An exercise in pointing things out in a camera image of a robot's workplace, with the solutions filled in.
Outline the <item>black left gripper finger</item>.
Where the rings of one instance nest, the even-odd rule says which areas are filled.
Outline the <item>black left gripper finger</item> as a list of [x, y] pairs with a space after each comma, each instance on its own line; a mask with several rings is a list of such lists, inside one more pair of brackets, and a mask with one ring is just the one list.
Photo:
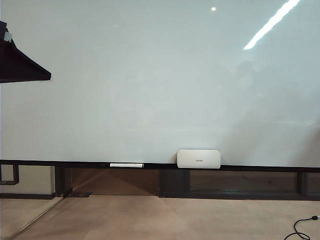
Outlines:
[[7, 28], [0, 22], [0, 82], [49, 81], [52, 74], [20, 51]]

